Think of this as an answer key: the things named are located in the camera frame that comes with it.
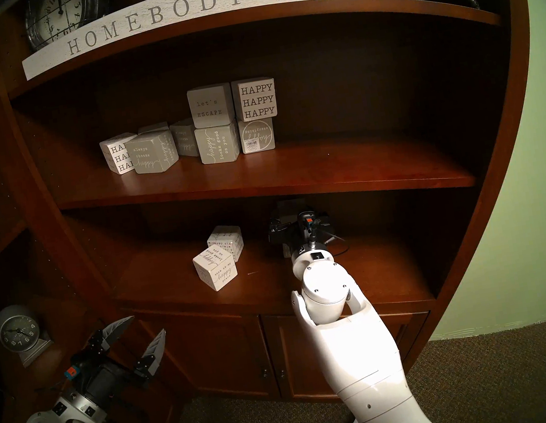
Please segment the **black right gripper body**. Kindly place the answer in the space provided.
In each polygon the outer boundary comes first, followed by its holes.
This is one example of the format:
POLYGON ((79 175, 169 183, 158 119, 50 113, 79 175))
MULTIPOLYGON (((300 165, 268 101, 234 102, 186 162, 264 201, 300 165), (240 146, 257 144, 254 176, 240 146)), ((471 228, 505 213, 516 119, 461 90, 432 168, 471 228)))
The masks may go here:
POLYGON ((291 236, 293 256, 311 250, 326 250, 327 245, 334 240, 328 213, 304 211, 297 217, 291 236))

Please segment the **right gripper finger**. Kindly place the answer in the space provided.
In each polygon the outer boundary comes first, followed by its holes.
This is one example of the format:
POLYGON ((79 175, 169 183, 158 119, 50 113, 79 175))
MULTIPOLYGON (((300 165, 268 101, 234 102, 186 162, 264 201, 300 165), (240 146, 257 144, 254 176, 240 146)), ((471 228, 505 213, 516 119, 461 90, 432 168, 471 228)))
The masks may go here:
POLYGON ((271 245, 290 243, 291 222, 283 223, 279 218, 272 218, 269 221, 268 234, 271 245))

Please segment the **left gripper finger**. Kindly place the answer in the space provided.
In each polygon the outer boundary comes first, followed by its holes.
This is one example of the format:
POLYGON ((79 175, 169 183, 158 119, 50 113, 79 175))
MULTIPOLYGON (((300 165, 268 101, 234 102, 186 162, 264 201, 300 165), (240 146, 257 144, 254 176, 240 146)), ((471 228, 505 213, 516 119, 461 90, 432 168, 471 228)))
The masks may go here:
POLYGON ((145 353, 134 365, 137 387, 147 388, 163 359, 166 345, 166 330, 162 329, 148 345, 145 353))
POLYGON ((95 331, 88 340, 88 347, 97 355, 107 354, 111 346, 121 338, 134 318, 134 316, 124 317, 103 329, 95 331))

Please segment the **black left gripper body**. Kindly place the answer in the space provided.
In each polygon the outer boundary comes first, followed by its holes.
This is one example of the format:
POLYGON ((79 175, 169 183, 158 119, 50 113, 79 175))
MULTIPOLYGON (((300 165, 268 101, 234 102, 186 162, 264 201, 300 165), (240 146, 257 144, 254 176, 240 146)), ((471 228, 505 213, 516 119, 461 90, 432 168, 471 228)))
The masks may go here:
POLYGON ((151 379, 148 355, 141 357, 128 369, 107 355, 83 354, 72 356, 70 364, 76 369, 72 376, 74 389, 102 410, 120 401, 123 390, 137 387, 147 390, 151 379))

